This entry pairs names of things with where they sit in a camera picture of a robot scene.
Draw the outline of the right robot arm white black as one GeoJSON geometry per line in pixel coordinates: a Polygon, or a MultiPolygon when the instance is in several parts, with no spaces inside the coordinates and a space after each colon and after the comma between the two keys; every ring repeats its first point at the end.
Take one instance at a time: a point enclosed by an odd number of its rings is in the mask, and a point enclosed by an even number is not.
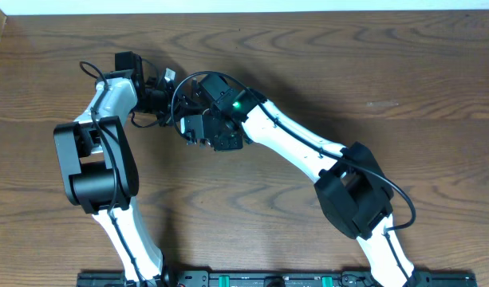
{"type": "Polygon", "coordinates": [[[191,116],[172,110],[175,129],[190,144],[233,151],[257,143],[275,151],[313,183],[322,213],[365,253],[371,277],[382,286],[414,286],[414,265],[396,232],[410,227],[416,209],[408,195],[388,179],[372,152],[361,143],[346,147],[304,128],[260,92],[224,73],[193,73],[194,103],[175,90],[173,98],[191,116]]]}

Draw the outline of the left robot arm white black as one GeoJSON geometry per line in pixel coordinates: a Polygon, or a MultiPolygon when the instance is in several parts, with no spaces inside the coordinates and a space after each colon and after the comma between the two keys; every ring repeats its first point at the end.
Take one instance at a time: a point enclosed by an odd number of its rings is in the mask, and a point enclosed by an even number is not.
{"type": "Polygon", "coordinates": [[[155,116],[159,126],[172,124],[175,73],[166,69],[146,79],[144,62],[131,51],[116,53],[109,73],[80,62],[95,80],[95,94],[75,120],[55,127],[53,138],[66,197],[108,235],[124,266],[124,285],[175,286],[175,271],[138,207],[139,174],[124,132],[137,113],[155,116]]]}

